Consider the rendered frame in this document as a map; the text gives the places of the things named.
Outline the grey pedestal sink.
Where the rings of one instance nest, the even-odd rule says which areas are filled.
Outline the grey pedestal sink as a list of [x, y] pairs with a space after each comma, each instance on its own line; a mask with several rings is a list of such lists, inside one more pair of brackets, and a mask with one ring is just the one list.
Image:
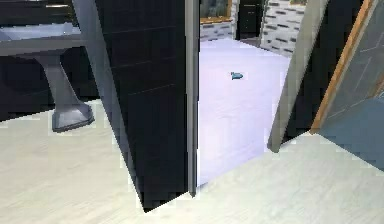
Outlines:
[[68, 49], [84, 45], [80, 28], [69, 22], [0, 27], [0, 56], [35, 59], [42, 66], [55, 103], [53, 132], [94, 121], [92, 108], [77, 97], [60, 60]]

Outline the black room door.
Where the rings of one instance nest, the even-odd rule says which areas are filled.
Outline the black room door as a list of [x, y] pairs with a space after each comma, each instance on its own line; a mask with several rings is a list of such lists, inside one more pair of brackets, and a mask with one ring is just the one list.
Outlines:
[[263, 0], [240, 0], [238, 12], [239, 38], [258, 37], [263, 16]]

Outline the wood framed window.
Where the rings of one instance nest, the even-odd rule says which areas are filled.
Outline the wood framed window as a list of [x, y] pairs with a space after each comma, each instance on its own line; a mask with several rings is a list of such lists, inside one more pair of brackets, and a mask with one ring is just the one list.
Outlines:
[[200, 23], [211, 24], [231, 20], [232, 0], [199, 0]]

